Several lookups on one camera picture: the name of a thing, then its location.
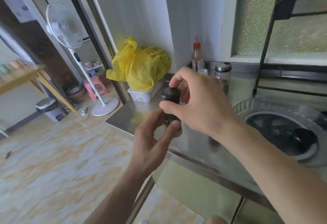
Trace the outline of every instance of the fan base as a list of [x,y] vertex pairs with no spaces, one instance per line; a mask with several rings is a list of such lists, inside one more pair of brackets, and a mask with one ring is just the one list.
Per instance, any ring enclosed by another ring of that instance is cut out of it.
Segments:
[[102,116],[111,113],[114,111],[118,104],[119,100],[117,98],[106,98],[104,99],[104,102],[106,105],[103,105],[101,102],[98,102],[93,108],[92,108],[92,114],[95,116]]

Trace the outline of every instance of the plastic stool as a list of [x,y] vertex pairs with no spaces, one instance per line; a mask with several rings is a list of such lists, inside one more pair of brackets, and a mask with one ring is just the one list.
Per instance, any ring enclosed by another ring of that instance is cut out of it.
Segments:
[[[93,76],[93,77],[91,77],[91,80],[92,80],[94,86],[99,85],[99,86],[102,87],[102,90],[98,91],[100,95],[103,94],[103,93],[109,93],[108,90],[106,89],[106,87],[104,86],[104,84],[103,84],[103,83],[101,82],[101,80],[99,79],[99,77],[97,77],[97,76]],[[96,100],[97,100],[96,93],[95,93],[94,90],[92,89],[92,86],[91,86],[91,84],[88,82],[87,79],[84,81],[84,86],[85,86],[85,88],[87,89],[87,91],[88,91],[88,93],[89,93],[91,99],[92,99],[93,101],[96,101]]]

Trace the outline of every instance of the red cap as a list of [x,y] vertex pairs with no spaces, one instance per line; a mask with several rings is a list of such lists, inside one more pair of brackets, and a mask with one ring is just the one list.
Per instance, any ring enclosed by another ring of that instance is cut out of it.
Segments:
[[201,44],[198,42],[198,37],[196,36],[196,43],[193,43],[193,49],[200,49]]

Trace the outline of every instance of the paper on wall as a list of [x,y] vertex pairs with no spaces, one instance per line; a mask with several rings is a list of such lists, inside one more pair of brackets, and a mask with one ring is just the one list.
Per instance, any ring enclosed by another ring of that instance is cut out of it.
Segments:
[[27,8],[24,0],[4,0],[20,23],[36,20],[32,12]]

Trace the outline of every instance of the white plastic box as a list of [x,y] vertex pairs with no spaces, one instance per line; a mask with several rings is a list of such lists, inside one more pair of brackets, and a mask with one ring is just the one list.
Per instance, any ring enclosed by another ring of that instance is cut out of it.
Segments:
[[151,98],[156,94],[156,92],[160,89],[162,86],[163,79],[161,79],[159,82],[155,83],[154,86],[149,90],[134,90],[132,88],[129,88],[127,92],[130,94],[134,102],[140,102],[140,103],[149,103]]

